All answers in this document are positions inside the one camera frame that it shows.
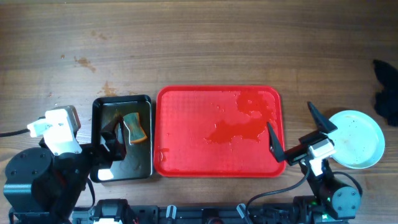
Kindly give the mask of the light blue top plate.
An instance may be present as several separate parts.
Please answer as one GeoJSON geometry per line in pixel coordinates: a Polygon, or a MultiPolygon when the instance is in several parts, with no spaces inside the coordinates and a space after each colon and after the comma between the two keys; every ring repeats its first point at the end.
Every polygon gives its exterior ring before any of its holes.
{"type": "Polygon", "coordinates": [[[377,164],[385,150],[385,138],[379,125],[360,111],[345,110],[330,121],[337,127],[328,137],[336,152],[332,158],[350,169],[366,169],[377,164]]]}

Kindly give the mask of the green orange sponge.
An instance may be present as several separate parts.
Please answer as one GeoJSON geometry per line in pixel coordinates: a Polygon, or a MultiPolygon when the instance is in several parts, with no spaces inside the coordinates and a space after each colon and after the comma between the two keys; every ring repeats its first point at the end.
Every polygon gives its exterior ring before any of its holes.
{"type": "Polygon", "coordinates": [[[123,117],[124,125],[128,130],[129,143],[131,145],[143,142],[147,134],[141,126],[139,113],[129,113],[123,117]]]}

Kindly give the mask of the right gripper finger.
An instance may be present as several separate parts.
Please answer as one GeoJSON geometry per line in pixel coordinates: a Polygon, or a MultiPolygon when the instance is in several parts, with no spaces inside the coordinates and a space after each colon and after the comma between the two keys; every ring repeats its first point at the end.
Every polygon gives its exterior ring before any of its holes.
{"type": "Polygon", "coordinates": [[[277,162],[285,161],[285,152],[270,122],[267,122],[269,133],[269,150],[277,162]]]}
{"type": "Polygon", "coordinates": [[[329,134],[338,129],[336,125],[334,125],[328,118],[326,118],[323,114],[321,114],[321,112],[317,110],[312,102],[308,101],[307,106],[315,122],[315,125],[320,132],[329,134]]]}

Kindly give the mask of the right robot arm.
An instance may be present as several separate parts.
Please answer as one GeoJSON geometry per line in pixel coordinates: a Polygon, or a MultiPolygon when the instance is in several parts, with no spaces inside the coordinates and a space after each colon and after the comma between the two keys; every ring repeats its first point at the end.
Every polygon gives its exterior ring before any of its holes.
{"type": "Polygon", "coordinates": [[[336,178],[337,172],[330,168],[328,158],[335,150],[334,142],[328,135],[338,128],[319,112],[311,103],[307,103],[317,129],[299,139],[299,145],[285,151],[271,124],[267,124],[269,150],[277,162],[286,162],[290,166],[298,164],[304,174],[298,187],[307,182],[312,196],[297,196],[284,216],[289,223],[347,223],[354,219],[361,205],[363,190],[354,178],[349,178],[354,187],[336,178]]]}

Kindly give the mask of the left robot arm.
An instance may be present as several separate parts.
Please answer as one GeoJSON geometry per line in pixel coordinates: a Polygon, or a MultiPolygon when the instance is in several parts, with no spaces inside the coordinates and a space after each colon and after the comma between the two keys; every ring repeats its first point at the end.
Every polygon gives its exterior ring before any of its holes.
{"type": "Polygon", "coordinates": [[[79,144],[78,152],[55,153],[45,141],[15,155],[7,164],[3,194],[11,204],[10,223],[69,223],[82,191],[94,190],[89,174],[126,156],[124,123],[115,117],[100,132],[103,143],[79,144]]]}

